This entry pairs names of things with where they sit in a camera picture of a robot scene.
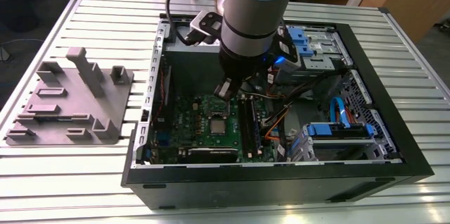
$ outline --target blue latch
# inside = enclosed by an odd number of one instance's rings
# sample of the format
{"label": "blue latch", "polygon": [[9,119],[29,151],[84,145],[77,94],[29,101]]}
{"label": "blue latch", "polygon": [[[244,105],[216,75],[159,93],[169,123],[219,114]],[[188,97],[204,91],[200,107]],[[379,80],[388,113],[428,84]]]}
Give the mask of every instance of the blue latch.
{"label": "blue latch", "polygon": [[372,125],[366,124],[366,130],[367,130],[368,136],[372,137],[375,135],[375,131],[374,131]]}
{"label": "blue latch", "polygon": [[314,124],[312,126],[316,135],[332,135],[328,124]]}
{"label": "blue latch", "polygon": [[315,135],[315,130],[314,130],[314,127],[307,125],[307,130],[308,130],[308,135],[312,136]]}
{"label": "blue latch", "polygon": [[298,54],[300,56],[311,57],[314,51],[308,47],[308,38],[306,37],[303,30],[300,28],[289,27],[287,28],[287,31],[292,38]]}

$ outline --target black cable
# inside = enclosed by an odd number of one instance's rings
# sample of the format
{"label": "black cable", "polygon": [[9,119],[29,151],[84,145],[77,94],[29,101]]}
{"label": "black cable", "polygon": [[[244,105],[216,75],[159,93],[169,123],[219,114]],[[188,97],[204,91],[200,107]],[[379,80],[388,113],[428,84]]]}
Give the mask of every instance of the black cable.
{"label": "black cable", "polygon": [[177,39],[180,40],[180,42],[183,42],[183,44],[185,46],[189,46],[189,42],[184,39],[184,37],[181,36],[181,34],[179,33],[176,26],[173,24],[173,20],[171,19],[171,14],[169,14],[169,0],[165,0],[165,14],[167,14],[167,19],[168,19],[168,23],[169,23],[169,27],[173,29],[175,35],[177,37]]}
{"label": "black cable", "polygon": [[284,100],[283,100],[283,108],[280,110],[277,110],[273,115],[271,115],[267,118],[267,122],[269,122],[273,118],[276,118],[277,116],[280,116],[280,114],[283,114],[283,112],[288,109],[288,106],[292,103],[292,100],[295,98],[298,98],[303,93],[306,93],[310,89],[312,89],[312,87],[326,78],[328,78],[332,75],[340,75],[344,72],[347,72],[347,69],[343,70],[336,70],[336,71],[331,71],[327,73],[323,73],[322,75],[316,76],[312,80],[310,80],[308,82],[300,84],[299,86],[296,86],[293,88],[293,90],[291,91],[291,93],[285,96]]}
{"label": "black cable", "polygon": [[13,59],[13,56],[12,55],[9,55],[9,58],[8,59],[4,59],[2,58],[2,46],[0,46],[0,61],[4,63],[4,64],[8,64],[10,61],[12,61],[12,59]]}

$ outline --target slotted metal surface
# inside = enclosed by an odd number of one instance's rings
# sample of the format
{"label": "slotted metal surface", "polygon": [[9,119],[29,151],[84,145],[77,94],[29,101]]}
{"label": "slotted metal surface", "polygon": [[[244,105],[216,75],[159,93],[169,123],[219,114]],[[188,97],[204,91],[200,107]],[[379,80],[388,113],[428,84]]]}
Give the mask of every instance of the slotted metal surface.
{"label": "slotted metal surface", "polygon": [[[213,10],[213,0],[172,0],[173,13]],[[289,4],[287,20],[350,24],[400,111],[435,175],[371,197],[339,204],[151,211],[120,187],[131,130],[140,117],[141,94],[164,0],[71,0],[24,79],[1,111],[0,135],[36,85],[38,61],[64,58],[68,46],[87,48],[103,69],[135,72],[121,137],[116,145],[12,148],[0,142],[0,221],[128,221],[148,223],[439,223],[450,221],[450,105],[447,89],[414,47],[374,8]]]}

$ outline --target black case frame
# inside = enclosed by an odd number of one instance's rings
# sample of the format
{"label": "black case frame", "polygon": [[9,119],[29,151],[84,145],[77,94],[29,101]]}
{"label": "black case frame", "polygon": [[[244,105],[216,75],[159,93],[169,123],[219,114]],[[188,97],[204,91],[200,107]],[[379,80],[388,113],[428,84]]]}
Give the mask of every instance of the black case frame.
{"label": "black case frame", "polygon": [[151,209],[356,201],[434,175],[350,26],[291,24],[335,28],[403,163],[131,169],[131,137],[121,186],[132,189]]}

